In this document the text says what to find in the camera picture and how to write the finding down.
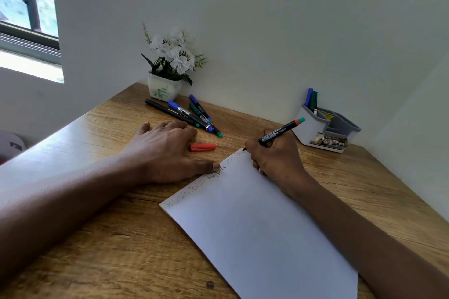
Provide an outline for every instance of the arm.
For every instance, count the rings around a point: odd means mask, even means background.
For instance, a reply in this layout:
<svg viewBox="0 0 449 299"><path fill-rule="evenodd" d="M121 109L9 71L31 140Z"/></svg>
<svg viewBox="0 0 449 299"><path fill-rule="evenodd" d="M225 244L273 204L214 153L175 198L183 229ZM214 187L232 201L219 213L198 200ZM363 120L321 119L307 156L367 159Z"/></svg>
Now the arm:
<svg viewBox="0 0 449 299"><path fill-rule="evenodd" d="M6 191L0 198L0 281L130 188L211 173L220 164L183 157L197 131L185 122L143 124L120 154L82 170Z"/></svg>
<svg viewBox="0 0 449 299"><path fill-rule="evenodd" d="M246 147L253 166L300 204L380 299L449 298L449 278L323 188L304 169L291 132Z"/></svg>

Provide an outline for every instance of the forearm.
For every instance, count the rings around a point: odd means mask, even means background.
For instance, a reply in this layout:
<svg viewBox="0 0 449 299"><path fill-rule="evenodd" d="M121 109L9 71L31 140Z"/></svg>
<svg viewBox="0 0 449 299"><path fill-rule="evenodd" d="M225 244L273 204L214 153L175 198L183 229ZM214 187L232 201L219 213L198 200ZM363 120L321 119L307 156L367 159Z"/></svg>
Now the forearm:
<svg viewBox="0 0 449 299"><path fill-rule="evenodd" d="M449 298L449 278L356 213L312 177L292 197L381 299Z"/></svg>
<svg viewBox="0 0 449 299"><path fill-rule="evenodd" d="M120 164L114 156L2 193L0 281L134 185Z"/></svg>

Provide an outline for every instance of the fingernail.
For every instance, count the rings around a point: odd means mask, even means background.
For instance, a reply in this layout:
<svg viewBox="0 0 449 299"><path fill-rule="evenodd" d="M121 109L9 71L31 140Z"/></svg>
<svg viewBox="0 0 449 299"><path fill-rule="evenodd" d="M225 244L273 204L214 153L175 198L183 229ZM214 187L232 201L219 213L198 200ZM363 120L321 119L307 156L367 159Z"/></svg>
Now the fingernail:
<svg viewBox="0 0 449 299"><path fill-rule="evenodd" d="M214 172L219 171L220 170L220 164L218 162L212 163L212 170Z"/></svg>

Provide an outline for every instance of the red marker cap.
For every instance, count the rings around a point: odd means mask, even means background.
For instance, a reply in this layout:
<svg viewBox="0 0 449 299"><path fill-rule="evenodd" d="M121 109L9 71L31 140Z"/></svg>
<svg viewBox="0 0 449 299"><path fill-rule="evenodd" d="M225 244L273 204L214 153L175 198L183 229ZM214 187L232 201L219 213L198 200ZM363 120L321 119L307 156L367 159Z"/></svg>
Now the red marker cap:
<svg viewBox="0 0 449 299"><path fill-rule="evenodd" d="M214 143L194 143L191 144L188 149L192 152L194 151L212 151L217 147Z"/></svg>

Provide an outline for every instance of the window sill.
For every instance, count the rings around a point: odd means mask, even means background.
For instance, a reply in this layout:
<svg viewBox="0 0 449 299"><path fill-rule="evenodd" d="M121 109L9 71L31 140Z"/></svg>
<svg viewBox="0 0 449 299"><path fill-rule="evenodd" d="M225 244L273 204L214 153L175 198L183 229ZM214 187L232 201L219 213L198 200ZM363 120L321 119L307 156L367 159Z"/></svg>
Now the window sill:
<svg viewBox="0 0 449 299"><path fill-rule="evenodd" d="M60 65L50 64L17 53L0 50L0 67L49 81L64 83L64 75Z"/></svg>

